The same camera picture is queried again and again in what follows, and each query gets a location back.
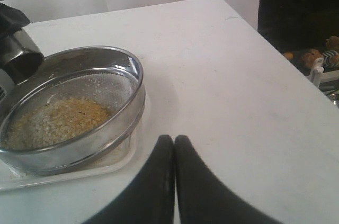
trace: mesh strainer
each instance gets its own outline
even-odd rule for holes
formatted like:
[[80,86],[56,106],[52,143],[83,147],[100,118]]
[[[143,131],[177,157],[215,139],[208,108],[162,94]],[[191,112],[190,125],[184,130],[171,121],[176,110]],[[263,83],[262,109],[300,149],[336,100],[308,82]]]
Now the mesh strainer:
[[[61,173],[95,160],[118,146],[137,125],[145,104],[142,77],[138,59],[118,48],[85,47],[48,57],[32,78],[18,85],[1,103],[0,158],[37,174]],[[36,122],[45,118],[41,110],[70,98],[99,104],[107,109],[109,118],[71,139],[50,142],[46,134],[39,138]],[[33,118],[16,126],[20,118],[32,113]],[[11,137],[13,130],[16,137]],[[16,146],[13,140],[20,150],[8,148]],[[39,145],[38,140],[45,141],[43,147],[30,149],[32,144]]]

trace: grated food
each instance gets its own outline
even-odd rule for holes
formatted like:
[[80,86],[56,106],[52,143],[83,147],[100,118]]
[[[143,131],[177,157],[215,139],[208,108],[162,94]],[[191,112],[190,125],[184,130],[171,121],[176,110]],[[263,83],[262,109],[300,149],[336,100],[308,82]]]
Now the grated food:
[[108,108],[86,98],[57,100],[10,124],[1,146],[15,150],[51,146],[93,129],[110,115]]

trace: white countertop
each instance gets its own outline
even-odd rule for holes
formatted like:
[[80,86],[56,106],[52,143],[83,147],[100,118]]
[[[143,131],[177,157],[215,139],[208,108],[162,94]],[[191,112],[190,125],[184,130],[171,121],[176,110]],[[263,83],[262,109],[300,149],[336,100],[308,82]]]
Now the white countertop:
[[148,98],[143,138],[112,174],[0,193],[0,223],[81,223],[127,186],[166,133],[188,135],[219,179],[270,216],[339,223],[339,111],[223,0],[40,22],[27,31],[46,55],[109,45],[139,57]]

